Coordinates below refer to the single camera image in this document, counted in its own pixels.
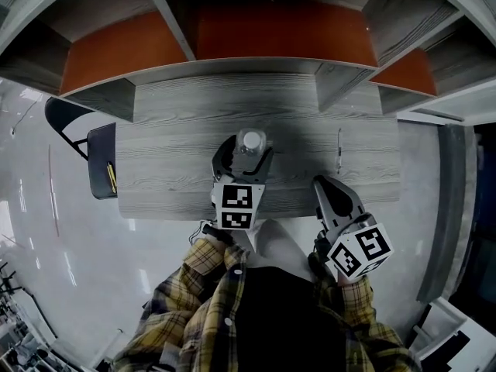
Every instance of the glossy floor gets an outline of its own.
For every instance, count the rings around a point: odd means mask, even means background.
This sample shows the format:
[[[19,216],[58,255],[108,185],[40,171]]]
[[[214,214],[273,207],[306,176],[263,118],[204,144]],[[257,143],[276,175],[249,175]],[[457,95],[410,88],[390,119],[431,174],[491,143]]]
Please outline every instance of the glossy floor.
[[[47,97],[7,81],[0,95],[0,258],[36,296],[58,346],[88,364],[122,329],[111,356],[133,334],[153,286],[179,267],[197,223],[121,218],[117,200],[92,197],[86,162],[47,124]],[[66,134],[85,138],[112,121],[92,113]],[[396,252],[370,279],[377,317],[405,336],[422,311],[415,296],[436,226],[439,147],[436,127],[399,126],[401,200],[369,207]],[[281,221],[310,252],[316,219]]]

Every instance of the shirt sleeve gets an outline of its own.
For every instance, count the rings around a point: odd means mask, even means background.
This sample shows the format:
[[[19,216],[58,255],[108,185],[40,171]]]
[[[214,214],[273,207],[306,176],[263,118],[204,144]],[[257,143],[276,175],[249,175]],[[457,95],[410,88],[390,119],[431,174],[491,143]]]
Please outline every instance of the shirt sleeve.
[[[153,292],[128,345],[114,359],[114,370],[148,370],[153,364],[174,370],[183,344],[184,328],[215,288],[222,253],[199,239],[183,265]]]
[[[396,332],[375,319],[374,293],[368,277],[341,287],[342,317],[363,344],[374,369],[384,372],[420,371],[412,354],[403,346]]]

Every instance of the orange shelf panel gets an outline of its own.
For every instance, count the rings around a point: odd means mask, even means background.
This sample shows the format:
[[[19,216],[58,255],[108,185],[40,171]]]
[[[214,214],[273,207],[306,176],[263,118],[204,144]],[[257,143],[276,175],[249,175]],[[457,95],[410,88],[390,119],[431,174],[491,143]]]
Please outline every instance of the orange shelf panel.
[[[425,51],[416,49],[394,62],[370,82],[437,96],[436,83]]]
[[[187,61],[160,13],[148,12],[75,41],[60,94],[134,71]]]
[[[317,2],[203,6],[198,59],[300,57],[377,67],[360,11]]]

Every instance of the wooden table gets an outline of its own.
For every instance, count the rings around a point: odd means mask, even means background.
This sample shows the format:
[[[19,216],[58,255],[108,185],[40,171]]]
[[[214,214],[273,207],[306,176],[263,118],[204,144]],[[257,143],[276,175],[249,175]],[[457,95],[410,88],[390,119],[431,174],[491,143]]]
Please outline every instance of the wooden table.
[[[136,87],[134,122],[116,134],[122,216],[213,217],[213,154],[246,127],[264,130],[275,151],[260,218],[314,215],[316,174],[351,185],[365,204],[398,200],[398,124],[382,116],[376,86],[362,85],[319,112],[313,75],[219,74]]]

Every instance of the plaid shirt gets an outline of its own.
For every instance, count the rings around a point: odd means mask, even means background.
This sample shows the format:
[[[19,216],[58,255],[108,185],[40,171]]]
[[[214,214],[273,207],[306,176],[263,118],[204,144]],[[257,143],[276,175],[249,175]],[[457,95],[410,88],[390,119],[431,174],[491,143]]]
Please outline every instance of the plaid shirt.
[[[155,289],[135,336],[114,360],[115,370],[238,370],[233,322],[243,296],[247,254],[236,244],[222,254],[199,239],[182,267]],[[366,277],[339,288],[320,274],[315,299],[346,337],[347,371],[419,370],[396,333],[376,322]]]

